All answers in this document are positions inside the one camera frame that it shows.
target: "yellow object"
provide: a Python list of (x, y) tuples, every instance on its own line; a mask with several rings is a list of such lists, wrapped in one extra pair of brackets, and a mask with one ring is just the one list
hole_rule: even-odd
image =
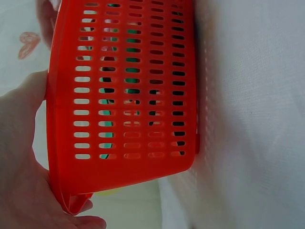
[(96, 195), (98, 196), (111, 196), (113, 194), (118, 193), (121, 190), (121, 188), (111, 189), (103, 192), (97, 192)]

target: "white fabric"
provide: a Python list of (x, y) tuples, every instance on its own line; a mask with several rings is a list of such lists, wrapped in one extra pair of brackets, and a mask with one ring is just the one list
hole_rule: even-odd
[(202, 147), (169, 180), (196, 229), (305, 228), (305, 1), (196, 11)]
[[(30, 73), (48, 68), (50, 52), (40, 42), (25, 59), (18, 54), (24, 32), (39, 34), (33, 0), (0, 0), (0, 95), (17, 87)], [(34, 151), (48, 166), (45, 104), (37, 114)], [(126, 187), (113, 196), (93, 197), (94, 208), (86, 214), (104, 217), (110, 229), (160, 229), (161, 205), (156, 181)]]

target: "white cloth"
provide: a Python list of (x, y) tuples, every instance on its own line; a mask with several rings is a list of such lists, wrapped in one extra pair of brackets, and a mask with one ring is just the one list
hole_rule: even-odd
[(305, 1), (196, 11), (201, 154), (169, 180), (196, 229), (305, 228)]

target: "hand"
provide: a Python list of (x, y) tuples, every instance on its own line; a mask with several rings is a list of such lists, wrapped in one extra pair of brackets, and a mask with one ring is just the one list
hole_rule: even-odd
[(51, 48), (54, 26), (61, 0), (35, 0), (36, 14), (44, 42)]
[[(4, 229), (105, 229), (99, 217), (65, 214), (52, 194), (49, 173), (32, 149), (35, 116), (46, 87), (46, 72), (31, 74), (0, 97), (0, 224)], [(88, 201), (84, 210), (90, 209)]]

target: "plastic strainer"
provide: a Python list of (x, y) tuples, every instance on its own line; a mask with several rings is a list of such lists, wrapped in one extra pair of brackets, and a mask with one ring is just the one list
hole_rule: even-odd
[(196, 152), (189, 0), (63, 0), (51, 51), (51, 187), (77, 214), (92, 193), (188, 169)]

